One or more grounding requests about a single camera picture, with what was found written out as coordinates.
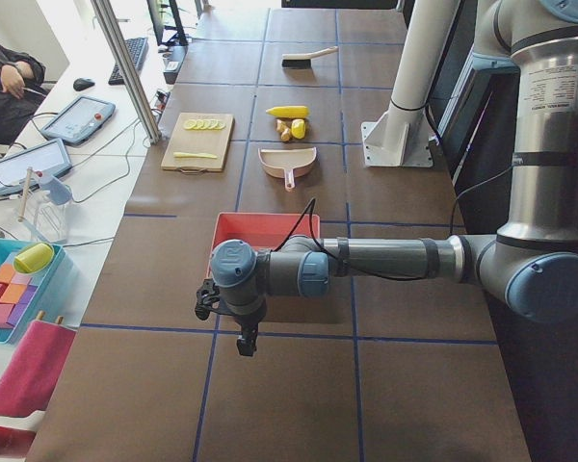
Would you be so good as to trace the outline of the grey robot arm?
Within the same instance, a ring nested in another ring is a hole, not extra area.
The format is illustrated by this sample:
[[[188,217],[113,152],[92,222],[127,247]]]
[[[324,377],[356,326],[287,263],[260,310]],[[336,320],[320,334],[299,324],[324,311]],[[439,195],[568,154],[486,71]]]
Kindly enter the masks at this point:
[[[482,1],[474,64],[519,71],[507,222],[493,235],[323,239],[290,232],[275,249],[218,244],[197,291],[196,316],[229,316],[240,354],[256,350],[270,295],[314,297],[332,277],[401,282],[447,277],[475,284],[536,322],[578,313],[578,1]]]

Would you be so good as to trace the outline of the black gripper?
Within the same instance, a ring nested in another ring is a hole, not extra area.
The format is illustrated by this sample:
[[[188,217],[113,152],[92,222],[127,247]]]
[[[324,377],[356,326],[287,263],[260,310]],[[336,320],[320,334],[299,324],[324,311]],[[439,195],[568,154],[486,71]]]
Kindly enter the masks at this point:
[[[243,316],[238,319],[241,333],[236,341],[236,346],[241,356],[252,357],[257,351],[256,338],[260,322],[259,316]]]

